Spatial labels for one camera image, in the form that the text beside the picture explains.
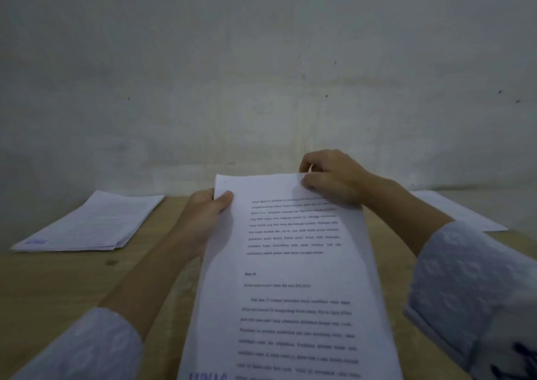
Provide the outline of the person's right forearm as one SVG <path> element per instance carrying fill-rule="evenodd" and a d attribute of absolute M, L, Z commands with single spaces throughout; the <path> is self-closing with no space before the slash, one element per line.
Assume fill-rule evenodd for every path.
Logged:
<path fill-rule="evenodd" d="M 397 234 L 427 230 L 406 317 L 473 380 L 537 380 L 537 261 L 394 182 L 368 176 L 361 202 Z"/>

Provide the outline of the person's left forearm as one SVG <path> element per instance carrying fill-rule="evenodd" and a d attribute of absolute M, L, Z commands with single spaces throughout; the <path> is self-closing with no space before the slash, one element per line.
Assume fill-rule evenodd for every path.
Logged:
<path fill-rule="evenodd" d="M 166 235 L 118 285 L 10 380 L 136 380 L 144 340 L 181 270 L 209 233 Z"/>

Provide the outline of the stack of white papers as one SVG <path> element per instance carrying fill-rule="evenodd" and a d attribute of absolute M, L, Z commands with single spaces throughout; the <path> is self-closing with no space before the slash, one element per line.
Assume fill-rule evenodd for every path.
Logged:
<path fill-rule="evenodd" d="M 123 248 L 164 195 L 123 196 L 95 191 L 73 212 L 13 245 L 25 253 L 112 251 Z"/>

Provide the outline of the white paper sheet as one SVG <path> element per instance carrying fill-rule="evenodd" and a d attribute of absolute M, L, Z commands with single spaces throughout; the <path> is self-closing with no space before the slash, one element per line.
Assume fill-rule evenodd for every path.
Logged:
<path fill-rule="evenodd" d="M 451 216 L 454 220 L 464 222 L 476 230 L 482 232 L 505 232 L 509 230 L 507 227 L 492 221 L 435 191 L 418 190 L 411 191 L 411 193 L 420 200 Z"/>

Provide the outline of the person's right hand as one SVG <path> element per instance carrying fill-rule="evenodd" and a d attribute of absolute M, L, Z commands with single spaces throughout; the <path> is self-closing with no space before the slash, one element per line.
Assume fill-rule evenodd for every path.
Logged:
<path fill-rule="evenodd" d="M 319 193 L 325 198 L 351 206 L 367 203 L 378 177 L 359 165 L 340 150 L 321 150 L 306 153 L 300 163 L 299 172 L 332 173 L 336 192 Z"/>

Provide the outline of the white printed paper sheets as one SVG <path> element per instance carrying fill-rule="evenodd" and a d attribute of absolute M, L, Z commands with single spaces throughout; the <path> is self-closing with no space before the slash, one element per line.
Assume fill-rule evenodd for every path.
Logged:
<path fill-rule="evenodd" d="M 364 212 L 302 179 L 216 176 L 177 380 L 403 380 Z"/>

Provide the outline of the person's left hand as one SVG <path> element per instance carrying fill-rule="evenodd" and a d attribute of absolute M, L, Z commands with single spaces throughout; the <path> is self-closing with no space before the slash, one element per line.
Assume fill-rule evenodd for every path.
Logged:
<path fill-rule="evenodd" d="M 167 238 L 178 247 L 185 260 L 203 257 L 205 247 L 216 228 L 219 217 L 211 217 L 211 202 L 215 199 L 214 189 L 193 193 Z"/>

